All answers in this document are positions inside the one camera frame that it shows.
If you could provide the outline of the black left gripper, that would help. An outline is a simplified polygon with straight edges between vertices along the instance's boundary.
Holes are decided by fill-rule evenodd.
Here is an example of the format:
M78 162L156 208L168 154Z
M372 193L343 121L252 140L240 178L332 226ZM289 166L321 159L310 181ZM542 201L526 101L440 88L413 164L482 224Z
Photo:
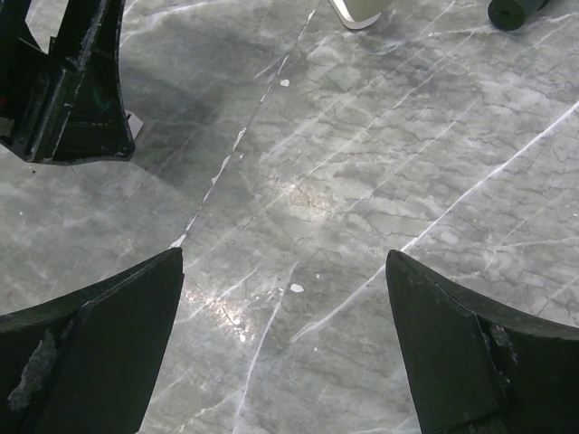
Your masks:
M29 1L1 3L1 144L29 163L128 161L135 152L119 80L122 1L42 1L59 28L43 51Z

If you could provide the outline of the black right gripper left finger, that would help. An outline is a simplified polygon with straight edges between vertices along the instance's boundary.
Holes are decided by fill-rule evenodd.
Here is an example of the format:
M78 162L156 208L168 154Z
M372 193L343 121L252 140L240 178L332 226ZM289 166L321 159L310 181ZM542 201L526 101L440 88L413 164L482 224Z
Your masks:
M88 287L1 317L1 431L137 433L184 283L165 250Z

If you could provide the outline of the small cardboard piece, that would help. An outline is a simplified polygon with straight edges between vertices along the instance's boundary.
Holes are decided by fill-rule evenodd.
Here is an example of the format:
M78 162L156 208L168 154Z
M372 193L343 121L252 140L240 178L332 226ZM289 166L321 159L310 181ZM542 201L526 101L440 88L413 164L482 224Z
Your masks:
M133 113L129 110L126 111L126 117L127 117L127 122L128 122L131 136L133 138L136 138L138 136L140 130L142 129L144 123L135 113Z

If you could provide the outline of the black microphone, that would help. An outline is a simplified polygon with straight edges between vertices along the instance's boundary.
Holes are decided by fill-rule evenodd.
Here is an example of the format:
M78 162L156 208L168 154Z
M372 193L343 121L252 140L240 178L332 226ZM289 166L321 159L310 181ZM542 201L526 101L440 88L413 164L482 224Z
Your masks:
M549 0L491 0L488 17L495 28L514 31L549 3Z

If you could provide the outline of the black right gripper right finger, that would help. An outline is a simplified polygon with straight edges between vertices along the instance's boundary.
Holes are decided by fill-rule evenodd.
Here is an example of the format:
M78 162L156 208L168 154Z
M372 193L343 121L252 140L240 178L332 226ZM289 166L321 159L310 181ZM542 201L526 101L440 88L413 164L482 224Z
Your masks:
M399 250L388 296L423 433L575 433L578 330L465 288Z

